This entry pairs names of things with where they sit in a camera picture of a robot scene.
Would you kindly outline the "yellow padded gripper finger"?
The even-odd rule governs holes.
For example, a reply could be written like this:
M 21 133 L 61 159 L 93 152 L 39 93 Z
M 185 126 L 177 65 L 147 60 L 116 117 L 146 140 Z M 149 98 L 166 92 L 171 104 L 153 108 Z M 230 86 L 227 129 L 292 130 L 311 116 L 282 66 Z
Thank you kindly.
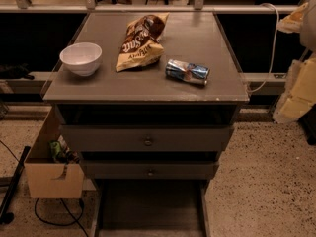
M 301 31 L 305 14 L 307 13 L 308 5 L 308 2 L 302 4 L 289 15 L 279 20 L 276 24 L 276 28 L 287 34 L 299 33 Z
M 277 123 L 298 121 L 316 104 L 316 58 L 293 60 L 286 75 L 273 120 Z

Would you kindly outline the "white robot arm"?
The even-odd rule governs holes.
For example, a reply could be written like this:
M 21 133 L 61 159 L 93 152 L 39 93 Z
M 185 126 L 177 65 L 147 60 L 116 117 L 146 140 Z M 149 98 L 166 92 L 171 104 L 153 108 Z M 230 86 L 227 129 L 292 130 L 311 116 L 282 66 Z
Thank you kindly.
M 299 33 L 300 44 L 313 54 L 304 61 L 293 60 L 286 76 L 273 119 L 277 123 L 299 120 L 316 104 L 316 0 L 309 0 L 281 19 L 276 28 L 284 33 Z

